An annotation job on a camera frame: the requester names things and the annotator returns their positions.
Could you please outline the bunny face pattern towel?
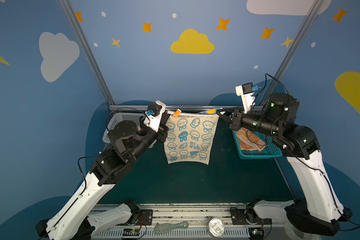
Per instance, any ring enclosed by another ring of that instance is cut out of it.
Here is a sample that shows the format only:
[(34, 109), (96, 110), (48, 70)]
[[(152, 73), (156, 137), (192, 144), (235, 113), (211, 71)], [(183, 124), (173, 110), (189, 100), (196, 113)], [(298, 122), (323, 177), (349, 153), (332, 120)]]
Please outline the bunny face pattern towel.
[(219, 116), (216, 109), (196, 114), (169, 111), (165, 154), (169, 164), (197, 162), (209, 164)]

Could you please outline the teal perforated plastic basket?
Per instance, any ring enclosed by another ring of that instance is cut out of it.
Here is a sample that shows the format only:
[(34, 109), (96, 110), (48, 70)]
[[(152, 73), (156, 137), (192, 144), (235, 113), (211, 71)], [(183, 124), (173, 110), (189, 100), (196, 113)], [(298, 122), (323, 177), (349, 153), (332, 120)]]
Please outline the teal perforated plastic basket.
[(241, 128), (232, 130), (239, 158), (242, 160), (281, 157), (281, 150), (273, 143), (272, 137), (263, 133)]

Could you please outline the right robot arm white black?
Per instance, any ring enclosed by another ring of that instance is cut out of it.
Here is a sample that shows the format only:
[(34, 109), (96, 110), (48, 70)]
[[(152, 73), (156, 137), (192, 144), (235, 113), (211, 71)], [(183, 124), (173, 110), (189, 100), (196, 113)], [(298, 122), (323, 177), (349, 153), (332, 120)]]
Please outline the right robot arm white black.
[(304, 198), (272, 202), (258, 201), (250, 207), (250, 218), (272, 219), (290, 223), (297, 230), (314, 235), (334, 236), (340, 222), (352, 217), (337, 198), (324, 167), (319, 141), (314, 131), (295, 124), (299, 101), (286, 93), (269, 95), (262, 111), (224, 108), (217, 114), (238, 131), (241, 128), (272, 137), (292, 166)]

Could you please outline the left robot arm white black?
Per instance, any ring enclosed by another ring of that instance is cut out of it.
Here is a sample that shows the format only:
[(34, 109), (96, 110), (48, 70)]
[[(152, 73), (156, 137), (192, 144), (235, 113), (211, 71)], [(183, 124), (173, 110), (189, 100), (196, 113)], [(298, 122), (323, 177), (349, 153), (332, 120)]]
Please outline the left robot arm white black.
[(122, 121), (110, 130), (108, 137), (112, 147), (97, 156), (83, 183), (64, 207), (54, 217), (37, 223), (39, 238), (90, 240), (115, 225), (135, 223), (140, 210), (133, 201), (100, 214), (90, 212), (132, 170), (154, 141), (165, 142), (169, 131), (167, 121), (167, 117), (162, 118), (157, 131), (144, 124), (138, 129), (133, 121)]

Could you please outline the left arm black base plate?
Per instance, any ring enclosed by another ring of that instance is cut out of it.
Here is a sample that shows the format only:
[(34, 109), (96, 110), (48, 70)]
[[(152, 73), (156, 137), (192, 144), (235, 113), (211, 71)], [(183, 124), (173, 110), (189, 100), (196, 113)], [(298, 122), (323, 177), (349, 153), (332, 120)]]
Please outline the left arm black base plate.
[(151, 226), (153, 221), (153, 210), (138, 210), (132, 213), (128, 221), (129, 225), (146, 225)]

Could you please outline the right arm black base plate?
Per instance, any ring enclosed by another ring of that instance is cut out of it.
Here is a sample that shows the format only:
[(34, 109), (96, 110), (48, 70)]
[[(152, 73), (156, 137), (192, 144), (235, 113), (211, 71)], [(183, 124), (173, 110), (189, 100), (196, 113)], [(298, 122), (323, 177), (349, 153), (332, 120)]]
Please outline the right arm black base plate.
[(259, 218), (252, 209), (230, 208), (233, 225), (270, 225), (271, 219)]

